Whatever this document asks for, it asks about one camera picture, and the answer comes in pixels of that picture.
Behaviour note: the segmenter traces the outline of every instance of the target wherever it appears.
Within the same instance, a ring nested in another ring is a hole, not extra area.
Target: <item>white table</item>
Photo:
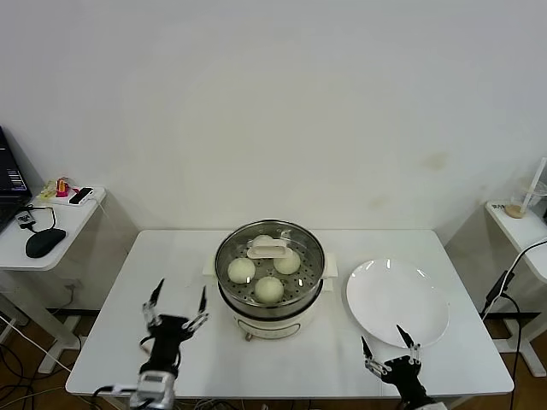
[[[147,360],[138,341],[147,335],[142,303],[165,278],[158,313],[192,317],[209,261],[227,231],[143,231],[138,235],[87,343],[67,391],[90,395],[105,384],[135,384]],[[513,382],[447,254],[432,231],[315,231],[338,262],[332,292],[321,294],[315,317],[294,337],[252,340],[232,321],[216,286],[209,285],[209,321],[183,343],[178,397],[356,398],[398,397],[363,366],[363,330],[351,317],[345,283],[362,262],[409,261],[428,273],[450,302],[450,325],[423,353],[421,382],[435,396],[490,395]],[[380,360],[406,354],[368,337]]]
[[[35,198],[32,203],[36,207],[53,207],[56,214],[56,228],[67,232],[66,237],[51,252],[41,258],[33,259],[26,256],[25,244],[31,236],[31,232],[21,229],[15,220],[12,220],[0,232],[0,292],[56,339],[56,343],[49,352],[54,357],[59,357],[64,349],[79,348],[79,339],[73,334],[79,316],[71,316],[64,324],[61,323],[25,287],[19,278],[18,271],[49,271],[54,268],[105,196],[104,188],[95,188],[94,197],[79,207],[49,204]],[[37,222],[34,226],[35,231],[41,231],[51,226],[50,210],[35,210],[32,211],[32,216]],[[42,278],[41,283],[44,284],[44,287],[50,287],[51,291],[58,291],[53,289],[55,286],[51,284],[50,278]],[[49,373],[54,365],[55,362],[46,356],[38,371]]]
[[[547,238],[547,225],[534,212],[528,211],[522,219],[515,219],[508,216],[503,206],[504,201],[491,201],[486,204],[486,210],[497,222],[509,241],[521,252],[528,246]],[[530,249],[522,258],[530,267],[536,277],[547,283],[547,245]],[[500,353],[516,352],[518,337],[518,325],[516,320],[505,320],[505,325],[511,333],[509,339],[495,340],[497,351]],[[541,360],[534,352],[530,342],[547,331],[547,312],[541,313],[522,328],[521,354],[530,372],[537,378],[547,376]]]

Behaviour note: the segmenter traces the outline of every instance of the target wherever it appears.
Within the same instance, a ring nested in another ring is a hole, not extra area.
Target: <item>floor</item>
[[[79,334],[88,334],[93,326],[95,318],[84,317],[79,323],[77,332]],[[489,332],[493,337],[506,337],[508,335],[503,322],[489,321],[487,323]],[[29,325],[22,328],[22,331],[34,341],[43,347],[49,347],[53,342],[51,337],[41,328],[31,322]],[[19,356],[23,365],[23,375],[31,377],[38,368],[39,362],[42,359],[42,353],[33,347],[29,342],[22,339],[19,335],[12,332],[5,343],[9,348]],[[534,348],[538,352],[543,363],[547,363],[547,334],[543,334],[533,342]],[[3,349],[3,354],[6,357],[8,364],[19,371],[19,365],[9,353]],[[71,365],[77,357],[77,352],[65,352],[62,356],[62,363]],[[503,360],[507,366],[512,368],[514,354],[504,354]],[[59,371],[57,374],[45,378],[43,380],[35,380],[32,382],[32,388],[35,392],[54,389],[51,392],[43,393],[35,396],[34,410],[57,410],[57,409],[72,409],[72,410],[87,410],[89,404],[82,401],[81,398],[72,396],[64,391],[64,384],[67,379],[67,374],[64,371]],[[0,409],[23,409],[23,400],[10,402],[28,395],[26,388],[18,388],[9,397],[2,399],[11,388],[7,387],[11,384],[18,384],[19,379],[11,374],[3,362],[0,362]],[[325,400],[299,400],[299,401],[230,401],[230,403],[238,410],[260,410],[262,404],[268,405],[271,410],[395,410],[398,401],[371,401],[371,400],[348,400],[348,401],[325,401]],[[517,388],[515,397],[515,410],[535,410],[545,408],[547,403],[547,378],[534,378],[523,360],[519,360],[517,366]],[[113,410],[106,401],[100,400],[99,404],[103,410]],[[180,409],[192,409],[194,402],[181,401],[178,404]],[[30,400],[26,402],[26,409],[32,409]],[[203,407],[203,410],[210,410],[211,407]],[[214,409],[228,409],[229,407],[221,404]],[[476,397],[467,401],[458,407],[458,410],[491,410],[491,409],[508,409],[509,410],[509,395],[485,396]]]

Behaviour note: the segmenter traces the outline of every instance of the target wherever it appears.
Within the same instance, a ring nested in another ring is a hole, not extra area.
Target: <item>white wall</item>
[[[39,176],[107,186],[138,229],[279,217],[447,243],[547,151],[545,11],[4,1],[0,123]]]

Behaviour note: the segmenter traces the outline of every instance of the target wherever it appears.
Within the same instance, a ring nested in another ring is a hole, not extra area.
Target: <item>power strip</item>
[[[45,202],[45,203],[54,203],[54,204],[57,204],[57,205],[67,205],[69,207],[81,207],[82,205],[84,205],[87,201],[89,201],[90,199],[94,198],[95,197],[95,190],[94,190],[94,187],[90,186],[89,188],[93,188],[93,190],[87,194],[80,202],[78,203],[70,203],[70,199],[76,195],[76,192],[74,192],[72,189],[71,189],[71,193],[72,195],[68,194],[68,196],[65,196],[65,197],[57,197],[57,196],[53,196],[51,198],[47,198],[47,199],[40,199],[41,202]]]

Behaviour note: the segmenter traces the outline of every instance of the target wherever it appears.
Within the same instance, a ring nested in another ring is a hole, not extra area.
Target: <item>black mouse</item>
[[[66,235],[63,229],[56,228],[36,232],[26,241],[26,256],[29,258],[46,256]]]

